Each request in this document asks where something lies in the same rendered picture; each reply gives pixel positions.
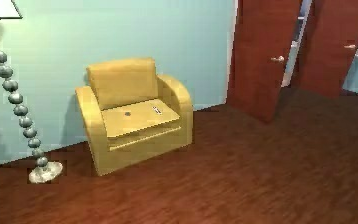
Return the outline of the red-brown room door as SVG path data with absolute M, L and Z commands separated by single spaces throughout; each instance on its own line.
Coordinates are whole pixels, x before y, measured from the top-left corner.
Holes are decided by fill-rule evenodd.
M 302 0 L 238 0 L 226 103 L 273 119 Z M 283 56 L 277 63 L 271 57 Z
M 298 86 L 338 97 L 358 47 L 358 0 L 312 0 L 299 57 Z

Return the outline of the beaded silver floor lamp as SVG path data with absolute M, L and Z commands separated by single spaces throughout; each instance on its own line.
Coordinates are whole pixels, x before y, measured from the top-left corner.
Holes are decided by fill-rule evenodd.
M 14 0 L 0 0 L 0 20 L 22 19 Z M 54 180 L 63 171 L 60 162 L 49 161 L 44 151 L 40 149 L 41 140 L 38 132 L 33 128 L 33 120 L 28 117 L 28 108 L 23 104 L 24 97 L 18 92 L 19 84 L 12 79 L 13 69 L 7 64 L 8 56 L 0 50 L 0 78 L 3 79 L 2 87 L 9 92 L 8 102 L 14 105 L 13 113 L 19 118 L 19 126 L 23 129 L 23 135 L 28 140 L 28 147 L 32 149 L 36 167 L 29 173 L 31 183 L 42 184 Z

